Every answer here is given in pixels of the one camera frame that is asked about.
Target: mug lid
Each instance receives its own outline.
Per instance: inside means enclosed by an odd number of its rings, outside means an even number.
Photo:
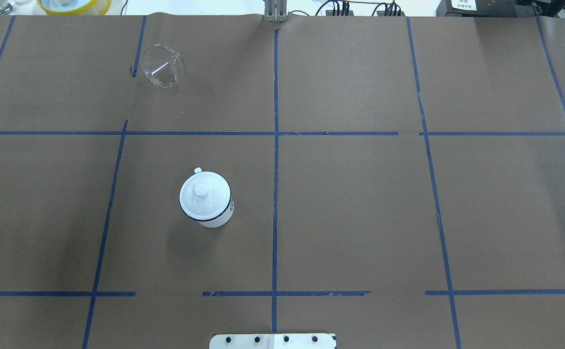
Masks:
[[[179,204],[188,217],[196,221],[211,221],[222,214],[231,201],[227,180],[215,172],[203,172],[200,167],[183,183]]]

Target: sticker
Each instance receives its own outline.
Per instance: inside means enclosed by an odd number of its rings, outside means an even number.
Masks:
[[[476,11],[476,0],[451,0],[454,9]]]

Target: yellow bowl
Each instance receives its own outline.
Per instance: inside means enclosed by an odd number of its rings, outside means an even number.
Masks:
[[[72,4],[62,6],[56,0],[37,0],[37,4],[50,15],[103,15],[108,11],[112,0],[74,0]]]

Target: clear glass bowl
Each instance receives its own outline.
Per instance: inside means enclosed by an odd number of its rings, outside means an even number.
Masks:
[[[168,46],[156,44],[146,49],[141,66],[147,78],[157,86],[171,88],[181,81],[181,57]]]

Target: lid knob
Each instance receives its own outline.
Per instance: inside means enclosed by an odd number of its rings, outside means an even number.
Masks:
[[[199,199],[203,199],[209,194],[209,186],[206,183],[198,183],[194,186],[192,193]]]

